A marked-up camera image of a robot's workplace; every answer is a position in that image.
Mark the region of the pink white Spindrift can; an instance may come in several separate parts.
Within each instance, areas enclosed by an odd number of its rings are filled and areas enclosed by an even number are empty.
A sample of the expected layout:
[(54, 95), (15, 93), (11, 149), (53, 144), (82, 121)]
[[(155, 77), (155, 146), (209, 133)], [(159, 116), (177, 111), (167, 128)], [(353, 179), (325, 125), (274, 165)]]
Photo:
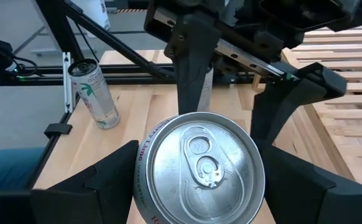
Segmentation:
[(165, 119), (137, 151), (134, 200), (146, 224), (250, 224), (265, 185), (257, 145), (219, 114)]

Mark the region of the white box with label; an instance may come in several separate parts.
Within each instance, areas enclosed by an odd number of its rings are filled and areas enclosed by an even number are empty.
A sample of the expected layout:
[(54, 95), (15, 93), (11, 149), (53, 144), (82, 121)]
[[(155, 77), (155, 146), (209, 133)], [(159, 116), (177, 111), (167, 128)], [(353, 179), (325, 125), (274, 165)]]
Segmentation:
[(104, 0), (71, 0), (83, 10), (83, 13), (105, 30), (110, 29), (108, 12)]

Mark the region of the black mat hazard stripes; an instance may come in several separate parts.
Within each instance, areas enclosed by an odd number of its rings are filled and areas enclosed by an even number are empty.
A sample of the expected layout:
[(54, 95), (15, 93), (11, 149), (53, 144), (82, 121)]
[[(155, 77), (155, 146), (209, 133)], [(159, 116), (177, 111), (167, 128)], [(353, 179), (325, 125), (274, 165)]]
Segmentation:
[(104, 0), (106, 10), (110, 14), (125, 12), (144, 12), (149, 0)]

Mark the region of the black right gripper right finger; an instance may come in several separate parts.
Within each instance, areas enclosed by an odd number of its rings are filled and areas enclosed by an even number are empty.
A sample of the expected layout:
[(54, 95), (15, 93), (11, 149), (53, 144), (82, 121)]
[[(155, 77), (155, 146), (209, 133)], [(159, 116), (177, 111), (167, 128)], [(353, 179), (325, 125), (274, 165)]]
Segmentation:
[(258, 143), (276, 224), (362, 224), (362, 185)]

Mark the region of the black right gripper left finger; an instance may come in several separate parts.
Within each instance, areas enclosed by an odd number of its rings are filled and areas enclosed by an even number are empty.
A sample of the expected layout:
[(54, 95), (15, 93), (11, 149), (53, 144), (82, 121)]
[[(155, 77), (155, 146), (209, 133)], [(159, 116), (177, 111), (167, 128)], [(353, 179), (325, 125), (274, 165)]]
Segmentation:
[(0, 191), (0, 224), (126, 224), (138, 147), (129, 141), (46, 190)]

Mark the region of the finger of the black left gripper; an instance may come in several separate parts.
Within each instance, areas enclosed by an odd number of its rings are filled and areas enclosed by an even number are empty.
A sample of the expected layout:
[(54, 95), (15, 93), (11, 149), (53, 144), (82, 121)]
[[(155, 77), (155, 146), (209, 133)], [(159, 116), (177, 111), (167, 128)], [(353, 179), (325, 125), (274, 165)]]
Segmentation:
[(198, 109), (205, 75), (221, 32), (213, 19), (186, 15), (177, 19), (165, 48), (173, 62), (178, 97), (178, 112)]
[(300, 106), (344, 96), (346, 78), (320, 63), (311, 63), (266, 83), (254, 97), (251, 138), (257, 144), (272, 144)]

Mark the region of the silver aluminium extrusion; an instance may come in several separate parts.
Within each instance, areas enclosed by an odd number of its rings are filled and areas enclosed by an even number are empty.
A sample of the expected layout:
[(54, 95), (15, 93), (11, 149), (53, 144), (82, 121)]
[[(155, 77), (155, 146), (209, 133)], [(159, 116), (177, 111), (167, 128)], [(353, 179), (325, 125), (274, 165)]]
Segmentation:
[(63, 95), (64, 107), (66, 113), (73, 113), (75, 107), (75, 90), (68, 72), (72, 64), (72, 57), (70, 52), (63, 52)]

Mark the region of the wooden slatted shelf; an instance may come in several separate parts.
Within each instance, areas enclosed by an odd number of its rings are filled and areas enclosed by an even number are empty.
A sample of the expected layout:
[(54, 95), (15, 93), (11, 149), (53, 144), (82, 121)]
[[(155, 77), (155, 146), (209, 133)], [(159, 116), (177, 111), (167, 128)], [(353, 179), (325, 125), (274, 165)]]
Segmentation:
[(362, 26), (341, 32), (322, 28), (282, 58), (302, 68), (314, 62), (347, 79), (346, 95), (301, 106), (274, 145), (362, 184)]

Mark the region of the blue object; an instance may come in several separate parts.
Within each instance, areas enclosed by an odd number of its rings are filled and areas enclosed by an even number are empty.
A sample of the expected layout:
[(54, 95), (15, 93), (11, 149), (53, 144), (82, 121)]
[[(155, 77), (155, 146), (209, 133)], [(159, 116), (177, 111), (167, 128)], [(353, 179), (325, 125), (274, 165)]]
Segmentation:
[(42, 147), (0, 149), (0, 190), (23, 189), (43, 152)]

